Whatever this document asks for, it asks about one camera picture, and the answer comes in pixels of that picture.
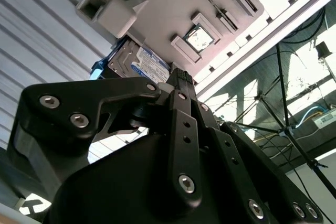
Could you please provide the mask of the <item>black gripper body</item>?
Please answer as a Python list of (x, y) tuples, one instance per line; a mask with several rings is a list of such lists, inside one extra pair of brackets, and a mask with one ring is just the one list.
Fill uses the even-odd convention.
[(253, 223), (247, 197), (196, 136), (145, 136), (71, 175), (50, 223)]

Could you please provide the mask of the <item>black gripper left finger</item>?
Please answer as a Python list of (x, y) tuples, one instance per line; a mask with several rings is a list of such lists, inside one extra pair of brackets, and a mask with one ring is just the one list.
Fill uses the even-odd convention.
[(92, 143), (147, 127), (149, 141), (164, 144), (163, 187), (190, 205), (201, 196), (181, 177), (199, 182), (196, 104), (192, 77), (181, 69), (159, 84), (132, 77), (32, 85), (20, 95), (8, 155), (54, 200), (62, 184), (88, 166)]

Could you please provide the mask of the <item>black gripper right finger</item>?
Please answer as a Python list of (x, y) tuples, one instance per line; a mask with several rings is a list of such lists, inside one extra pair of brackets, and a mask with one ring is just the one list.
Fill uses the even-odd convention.
[(200, 146), (225, 223), (323, 223), (322, 212), (234, 123), (218, 125), (185, 73)]

